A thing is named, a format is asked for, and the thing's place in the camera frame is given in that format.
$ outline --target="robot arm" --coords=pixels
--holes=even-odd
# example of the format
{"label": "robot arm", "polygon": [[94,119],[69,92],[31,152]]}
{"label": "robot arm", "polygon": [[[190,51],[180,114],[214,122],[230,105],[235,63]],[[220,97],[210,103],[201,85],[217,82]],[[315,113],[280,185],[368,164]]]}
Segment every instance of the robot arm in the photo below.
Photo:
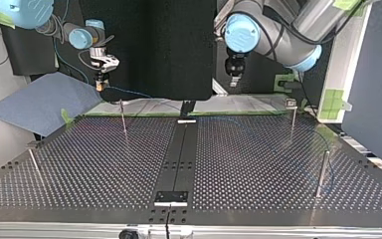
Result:
{"label": "robot arm", "polygon": [[[233,77],[231,87],[244,73],[245,57],[250,52],[265,55],[298,72],[311,69],[321,55],[321,46],[315,43],[324,39],[345,16],[345,11],[333,3],[334,0],[309,0],[290,23],[292,32],[284,22],[263,14],[265,0],[230,0],[225,5],[229,14],[222,37],[229,48],[226,70]],[[216,25],[216,20],[215,30],[219,34],[221,25]]]}
{"label": "robot arm", "polygon": [[35,29],[41,34],[60,39],[62,43],[69,41],[79,50],[89,49],[93,65],[91,68],[97,70],[96,88],[102,91],[107,84],[104,75],[119,65],[116,57],[106,53],[105,44],[112,37],[105,36],[104,23],[100,20],[86,20],[86,25],[82,27],[64,22],[53,15],[53,6],[54,0],[0,0],[0,12],[10,16],[17,27]]}

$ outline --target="blue cloth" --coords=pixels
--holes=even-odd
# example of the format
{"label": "blue cloth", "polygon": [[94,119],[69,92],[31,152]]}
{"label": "blue cloth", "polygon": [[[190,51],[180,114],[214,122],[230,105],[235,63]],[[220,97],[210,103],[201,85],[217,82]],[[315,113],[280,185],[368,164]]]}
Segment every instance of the blue cloth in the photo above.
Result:
{"label": "blue cloth", "polygon": [[75,118],[100,102],[94,87],[53,73],[0,101],[0,120],[48,136],[65,124],[61,109]]}

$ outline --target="black perforated table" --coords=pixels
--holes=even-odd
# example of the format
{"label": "black perforated table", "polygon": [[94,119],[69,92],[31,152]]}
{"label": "black perforated table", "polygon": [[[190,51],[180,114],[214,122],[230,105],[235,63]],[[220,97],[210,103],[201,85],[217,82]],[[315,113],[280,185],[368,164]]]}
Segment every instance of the black perforated table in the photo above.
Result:
{"label": "black perforated table", "polygon": [[382,228],[382,171],[313,119],[176,120],[77,119],[33,150],[39,170],[28,151],[2,165],[0,222]]}

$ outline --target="black bracket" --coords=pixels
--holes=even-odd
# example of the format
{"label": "black bracket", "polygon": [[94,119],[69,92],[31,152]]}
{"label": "black bracket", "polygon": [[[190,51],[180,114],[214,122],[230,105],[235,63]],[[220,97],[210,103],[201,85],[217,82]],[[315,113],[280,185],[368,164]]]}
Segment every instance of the black bracket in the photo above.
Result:
{"label": "black bracket", "polygon": [[187,118],[188,114],[194,112],[195,101],[183,102],[181,107],[181,118]]}
{"label": "black bracket", "polygon": [[154,200],[154,206],[186,207],[187,204],[187,191],[158,191]]}

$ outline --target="metal rod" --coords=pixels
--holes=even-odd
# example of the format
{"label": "metal rod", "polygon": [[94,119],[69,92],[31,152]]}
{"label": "metal rod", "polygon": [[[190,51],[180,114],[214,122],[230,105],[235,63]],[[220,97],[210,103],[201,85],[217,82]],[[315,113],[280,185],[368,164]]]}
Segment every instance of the metal rod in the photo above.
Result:
{"label": "metal rod", "polygon": [[296,111],[297,111],[297,108],[293,109],[293,117],[292,117],[292,131],[295,127],[295,120],[296,120]]}
{"label": "metal rod", "polygon": [[36,157],[34,156],[34,152],[33,152],[32,148],[29,148],[29,153],[30,153],[30,156],[33,160],[34,167],[36,167],[36,170],[40,171],[39,165],[37,164]]}
{"label": "metal rod", "polygon": [[119,105],[120,105],[120,115],[121,115],[121,117],[122,117],[123,132],[126,133],[126,124],[125,124],[125,116],[124,116],[124,110],[123,110],[123,102],[122,102],[122,100],[120,100]]}
{"label": "metal rod", "polygon": [[327,163],[328,159],[330,157],[330,151],[326,150],[323,155],[323,163],[321,166],[321,171],[320,171],[320,176],[318,179],[318,186],[317,186],[317,191],[315,193],[315,197],[320,197],[321,196],[321,189],[323,187],[323,182],[324,182],[324,176],[325,176],[325,169],[327,168]]}

